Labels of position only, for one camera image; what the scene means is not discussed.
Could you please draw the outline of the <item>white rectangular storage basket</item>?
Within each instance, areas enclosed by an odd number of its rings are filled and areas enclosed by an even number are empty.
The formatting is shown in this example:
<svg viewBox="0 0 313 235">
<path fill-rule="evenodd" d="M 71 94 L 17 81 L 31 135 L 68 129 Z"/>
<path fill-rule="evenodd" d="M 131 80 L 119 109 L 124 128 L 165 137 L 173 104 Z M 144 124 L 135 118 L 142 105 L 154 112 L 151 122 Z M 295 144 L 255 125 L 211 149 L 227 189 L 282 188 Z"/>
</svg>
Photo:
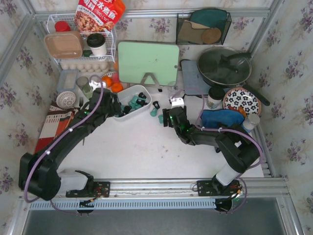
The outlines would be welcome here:
<svg viewBox="0 0 313 235">
<path fill-rule="evenodd" d="M 113 118 L 119 122 L 129 120 L 150 109 L 152 97 L 148 90 L 142 85 L 134 85 L 118 94 L 121 103 L 122 114 Z"/>
</svg>

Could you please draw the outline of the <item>teal capsule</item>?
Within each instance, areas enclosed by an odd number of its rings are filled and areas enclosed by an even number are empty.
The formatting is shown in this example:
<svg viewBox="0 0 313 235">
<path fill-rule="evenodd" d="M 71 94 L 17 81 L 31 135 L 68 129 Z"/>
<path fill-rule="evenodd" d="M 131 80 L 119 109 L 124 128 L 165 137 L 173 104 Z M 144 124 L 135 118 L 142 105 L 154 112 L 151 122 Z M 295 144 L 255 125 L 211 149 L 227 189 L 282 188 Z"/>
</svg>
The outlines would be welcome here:
<svg viewBox="0 0 313 235">
<path fill-rule="evenodd" d="M 137 104 L 137 101 L 138 100 L 138 96 L 136 96 L 136 95 L 134 95 L 133 97 L 132 97 L 132 99 L 129 101 L 129 105 L 130 106 L 132 106 L 132 105 L 136 105 Z"/>
</svg>

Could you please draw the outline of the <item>clear drinking glass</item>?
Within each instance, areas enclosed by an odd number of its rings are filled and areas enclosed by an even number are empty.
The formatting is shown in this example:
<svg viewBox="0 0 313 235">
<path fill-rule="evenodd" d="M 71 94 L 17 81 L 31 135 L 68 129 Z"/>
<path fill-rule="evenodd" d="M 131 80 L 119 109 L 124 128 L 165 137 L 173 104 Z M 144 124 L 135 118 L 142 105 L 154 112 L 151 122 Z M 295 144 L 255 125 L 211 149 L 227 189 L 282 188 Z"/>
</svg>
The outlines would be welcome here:
<svg viewBox="0 0 313 235">
<path fill-rule="evenodd" d="M 176 81 L 171 81 L 167 85 L 167 90 L 168 90 L 168 97 L 171 99 L 179 91 Z"/>
</svg>

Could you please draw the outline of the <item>black capsule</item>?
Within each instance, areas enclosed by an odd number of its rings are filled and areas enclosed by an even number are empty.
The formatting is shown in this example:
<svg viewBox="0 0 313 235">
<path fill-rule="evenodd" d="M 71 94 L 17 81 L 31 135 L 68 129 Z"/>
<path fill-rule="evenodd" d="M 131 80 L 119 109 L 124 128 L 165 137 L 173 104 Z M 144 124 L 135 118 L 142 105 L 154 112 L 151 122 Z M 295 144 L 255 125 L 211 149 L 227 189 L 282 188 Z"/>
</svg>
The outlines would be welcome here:
<svg viewBox="0 0 313 235">
<path fill-rule="evenodd" d="M 141 99 L 146 99 L 147 98 L 147 96 L 143 92 L 139 93 L 138 97 L 141 98 Z"/>
</svg>

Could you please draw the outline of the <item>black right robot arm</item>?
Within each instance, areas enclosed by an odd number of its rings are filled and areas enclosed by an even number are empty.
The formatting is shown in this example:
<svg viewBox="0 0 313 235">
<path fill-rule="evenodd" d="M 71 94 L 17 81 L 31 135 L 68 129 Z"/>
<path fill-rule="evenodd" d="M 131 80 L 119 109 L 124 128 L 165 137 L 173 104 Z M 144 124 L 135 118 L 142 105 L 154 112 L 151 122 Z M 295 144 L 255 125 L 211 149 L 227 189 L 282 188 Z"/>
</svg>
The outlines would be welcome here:
<svg viewBox="0 0 313 235">
<path fill-rule="evenodd" d="M 197 181 L 199 196 L 230 196 L 240 188 L 237 177 L 245 173 L 263 153 L 260 145 L 238 124 L 230 128 L 197 127 L 187 119 L 186 107 L 163 109 L 163 126 L 171 127 L 184 144 L 209 145 L 226 160 L 211 180 Z"/>
</svg>

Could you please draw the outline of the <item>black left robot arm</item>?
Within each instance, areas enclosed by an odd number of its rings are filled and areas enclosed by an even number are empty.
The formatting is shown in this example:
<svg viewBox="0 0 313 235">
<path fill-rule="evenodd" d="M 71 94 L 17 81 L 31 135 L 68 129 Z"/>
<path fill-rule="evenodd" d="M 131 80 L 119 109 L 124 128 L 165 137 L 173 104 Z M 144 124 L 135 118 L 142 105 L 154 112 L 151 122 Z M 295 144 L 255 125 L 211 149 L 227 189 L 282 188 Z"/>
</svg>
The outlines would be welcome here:
<svg viewBox="0 0 313 235">
<path fill-rule="evenodd" d="M 57 169 L 69 152 L 91 134 L 106 119 L 122 113 L 118 95 L 108 89 L 97 88 L 92 97 L 75 115 L 70 125 L 47 147 L 36 154 L 25 153 L 20 159 L 18 185 L 24 200 L 27 194 L 49 201 L 61 187 Z"/>
</svg>

